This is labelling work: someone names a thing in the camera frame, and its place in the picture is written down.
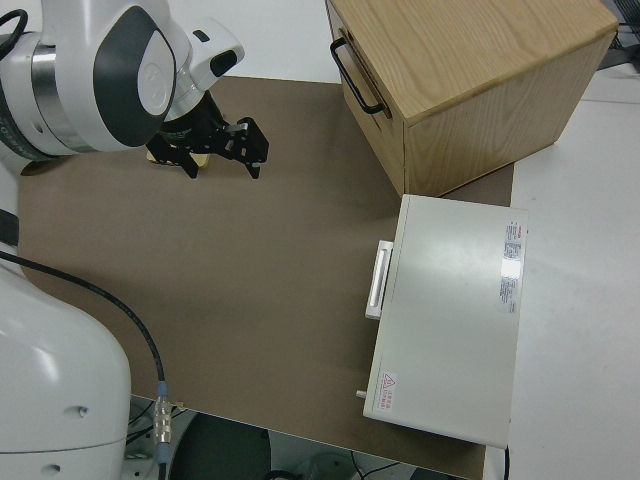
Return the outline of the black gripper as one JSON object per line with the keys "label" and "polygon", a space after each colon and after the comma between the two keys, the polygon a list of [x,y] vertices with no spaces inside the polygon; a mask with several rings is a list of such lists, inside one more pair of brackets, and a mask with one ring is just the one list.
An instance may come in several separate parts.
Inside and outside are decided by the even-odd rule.
{"label": "black gripper", "polygon": [[186,114],[165,121],[159,134],[146,143],[152,162],[178,166],[192,179],[199,166],[189,152],[232,157],[252,179],[259,178],[268,157],[269,142],[256,122],[250,117],[235,124],[227,122],[211,95],[204,95]]}

